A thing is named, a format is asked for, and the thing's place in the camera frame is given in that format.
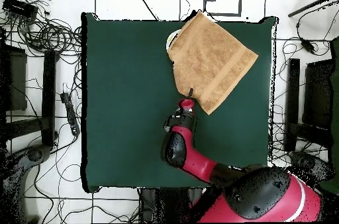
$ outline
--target green table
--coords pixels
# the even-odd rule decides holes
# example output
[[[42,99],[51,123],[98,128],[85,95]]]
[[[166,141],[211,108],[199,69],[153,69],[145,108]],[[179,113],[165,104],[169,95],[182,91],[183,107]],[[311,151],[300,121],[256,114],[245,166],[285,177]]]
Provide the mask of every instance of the green table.
[[[98,21],[83,14],[83,68],[87,101],[83,134],[83,187],[203,187],[164,164],[164,121],[182,96],[166,52],[180,21]],[[199,118],[195,144],[209,158],[233,166],[266,164],[271,71],[271,32],[276,18],[261,23],[218,23],[258,54],[226,101]]]

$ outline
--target towel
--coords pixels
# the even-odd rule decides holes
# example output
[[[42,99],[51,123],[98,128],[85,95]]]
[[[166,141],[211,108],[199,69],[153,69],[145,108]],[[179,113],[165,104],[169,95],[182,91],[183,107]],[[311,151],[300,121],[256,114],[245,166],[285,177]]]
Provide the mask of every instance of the towel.
[[[253,66],[258,55],[201,11],[168,48],[178,92],[192,97],[210,115]]]

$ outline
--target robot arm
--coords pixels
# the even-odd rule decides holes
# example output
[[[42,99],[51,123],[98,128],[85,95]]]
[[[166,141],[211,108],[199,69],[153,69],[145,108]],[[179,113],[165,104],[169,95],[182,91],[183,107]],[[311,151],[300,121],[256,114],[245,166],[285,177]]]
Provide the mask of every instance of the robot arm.
[[[197,152],[192,145],[194,102],[182,99],[165,124],[162,160],[213,185],[192,207],[194,222],[316,221],[320,197],[281,168],[233,168]]]

